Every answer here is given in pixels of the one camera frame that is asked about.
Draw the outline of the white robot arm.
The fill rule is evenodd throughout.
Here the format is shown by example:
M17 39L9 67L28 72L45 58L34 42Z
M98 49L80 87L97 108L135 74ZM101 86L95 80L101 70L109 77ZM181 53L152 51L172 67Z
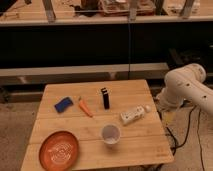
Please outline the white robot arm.
M157 95L159 109L175 110L188 100L213 115L213 89L203 84L205 79L206 71L197 63L169 71L164 77L165 87Z

